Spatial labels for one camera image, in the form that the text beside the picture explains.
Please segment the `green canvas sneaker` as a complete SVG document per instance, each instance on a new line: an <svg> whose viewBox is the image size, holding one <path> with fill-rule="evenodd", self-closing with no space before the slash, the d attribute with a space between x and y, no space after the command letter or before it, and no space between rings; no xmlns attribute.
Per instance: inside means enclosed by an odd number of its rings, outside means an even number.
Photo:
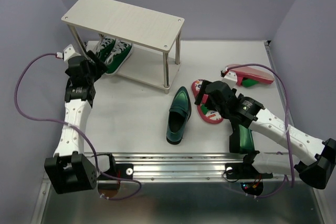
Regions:
<svg viewBox="0 0 336 224"><path fill-rule="evenodd" d="M92 51L101 61L105 62L107 57L111 54L115 44L115 38L106 36L95 45Z"/></svg>
<svg viewBox="0 0 336 224"><path fill-rule="evenodd" d="M116 74L120 67L131 56L132 50L132 43L118 41L104 62L108 68L105 74Z"/></svg>

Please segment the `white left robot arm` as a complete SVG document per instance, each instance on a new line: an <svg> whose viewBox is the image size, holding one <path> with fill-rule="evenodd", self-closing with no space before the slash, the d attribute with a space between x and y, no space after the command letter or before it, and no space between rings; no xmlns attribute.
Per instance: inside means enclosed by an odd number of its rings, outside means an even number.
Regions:
<svg viewBox="0 0 336 224"><path fill-rule="evenodd" d="M91 51L86 56L66 47L63 60L69 77L65 90L65 119L59 143L52 157L45 159L44 168L58 194L91 190L97 184L97 169L84 154L84 134L96 95L94 83L107 67Z"/></svg>

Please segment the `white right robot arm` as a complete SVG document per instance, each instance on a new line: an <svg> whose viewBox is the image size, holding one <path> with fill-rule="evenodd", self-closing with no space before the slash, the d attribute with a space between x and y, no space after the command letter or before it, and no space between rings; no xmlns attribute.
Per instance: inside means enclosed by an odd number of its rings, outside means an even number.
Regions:
<svg viewBox="0 0 336 224"><path fill-rule="evenodd" d="M257 132L288 150L279 157L260 151L250 151L243 162L234 167L231 178L251 178L259 174L278 173L299 177L307 185L325 189L335 168L335 140L310 136L281 120L260 102L237 95L236 89L222 81L207 80L197 84L196 105L218 112L229 120L233 129L229 149L237 153L242 129Z"/></svg>

